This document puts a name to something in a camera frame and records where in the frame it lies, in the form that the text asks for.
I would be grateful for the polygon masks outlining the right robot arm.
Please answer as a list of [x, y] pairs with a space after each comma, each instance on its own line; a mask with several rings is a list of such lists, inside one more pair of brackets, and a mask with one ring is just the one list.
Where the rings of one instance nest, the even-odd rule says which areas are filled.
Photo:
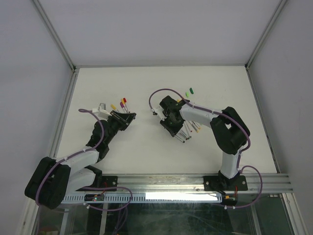
[[160, 124], [172, 137], [182, 130], [187, 121], [209, 127], [223, 152], [219, 185], [223, 189], [235, 186], [241, 153], [250, 146], [250, 130], [234, 108], [214, 111], [188, 103], [187, 100], [177, 102], [166, 96], [154, 113], [160, 117]]

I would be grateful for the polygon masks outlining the yellow pen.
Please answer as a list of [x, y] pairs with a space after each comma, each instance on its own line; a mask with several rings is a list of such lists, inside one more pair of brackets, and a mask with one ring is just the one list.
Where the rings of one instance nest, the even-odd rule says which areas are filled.
[[200, 127], [193, 121], [191, 122], [191, 124], [193, 125], [193, 128], [195, 129], [195, 131], [198, 133], [200, 130]]

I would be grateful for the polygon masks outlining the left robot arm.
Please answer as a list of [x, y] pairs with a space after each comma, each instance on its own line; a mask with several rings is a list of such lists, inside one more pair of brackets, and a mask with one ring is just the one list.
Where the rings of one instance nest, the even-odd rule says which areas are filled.
[[87, 144], [75, 153], [60, 160], [50, 157], [40, 160], [24, 190], [25, 196], [39, 206], [52, 210], [69, 193], [83, 188], [101, 188], [102, 171], [94, 164], [105, 158], [113, 138], [119, 131], [126, 130], [136, 118], [136, 113], [112, 111], [100, 119], [97, 111], [79, 109], [79, 112], [89, 113], [96, 118], [92, 135]]

